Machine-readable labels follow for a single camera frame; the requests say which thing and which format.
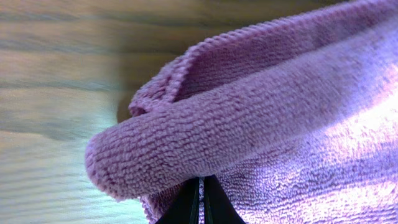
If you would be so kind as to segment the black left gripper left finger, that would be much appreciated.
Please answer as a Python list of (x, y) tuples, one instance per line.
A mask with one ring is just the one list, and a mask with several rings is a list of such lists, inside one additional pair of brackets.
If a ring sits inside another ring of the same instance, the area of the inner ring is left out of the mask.
[(198, 177), (186, 181), (174, 202), (155, 224), (198, 224), (199, 186)]

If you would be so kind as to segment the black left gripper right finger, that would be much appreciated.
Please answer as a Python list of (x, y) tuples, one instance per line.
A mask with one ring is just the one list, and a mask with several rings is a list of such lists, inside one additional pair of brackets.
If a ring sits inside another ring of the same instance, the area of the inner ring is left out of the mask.
[(216, 175), (204, 179), (205, 224), (246, 224), (238, 215)]

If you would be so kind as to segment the large purple cloth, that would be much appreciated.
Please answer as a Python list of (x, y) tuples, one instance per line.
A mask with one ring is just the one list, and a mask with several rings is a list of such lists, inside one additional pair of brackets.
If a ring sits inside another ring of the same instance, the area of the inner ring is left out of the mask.
[(150, 223), (215, 175), (246, 223), (397, 222), (397, 2), (353, 1), (206, 39), (93, 136), (89, 179)]

